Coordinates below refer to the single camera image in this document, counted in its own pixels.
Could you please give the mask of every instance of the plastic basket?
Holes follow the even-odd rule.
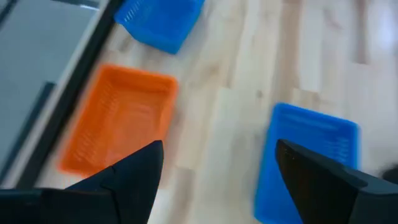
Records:
[[[87,177],[166,137],[176,79],[103,65],[66,143],[61,170]]]
[[[285,103],[272,112],[262,158],[254,216],[263,223],[302,223],[275,159],[278,139],[286,139],[357,168],[358,126],[344,119]]]
[[[127,0],[116,22],[138,41],[176,54],[198,19],[205,0]]]

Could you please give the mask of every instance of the gray wall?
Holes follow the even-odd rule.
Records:
[[[95,12],[51,0],[19,0],[0,29],[0,168],[40,88],[60,78]]]

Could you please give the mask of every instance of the orange basket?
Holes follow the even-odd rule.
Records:
[[[177,90],[173,77],[103,65],[59,168],[87,177],[154,140],[164,141]]]

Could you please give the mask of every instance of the wooden floor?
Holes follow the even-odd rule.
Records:
[[[149,223],[257,223],[254,189],[278,101],[357,122],[363,171],[398,164],[397,36],[395,0],[206,0],[177,55],[116,26],[98,64],[180,83]],[[78,181],[55,169],[62,145],[40,186]]]

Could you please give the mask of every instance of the blue basket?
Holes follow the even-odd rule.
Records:
[[[275,158],[278,139],[286,139],[357,168],[358,126],[344,119],[285,103],[275,105],[260,167],[254,216],[263,223],[302,223]]]
[[[114,20],[138,41],[176,54],[205,0],[127,0]]]

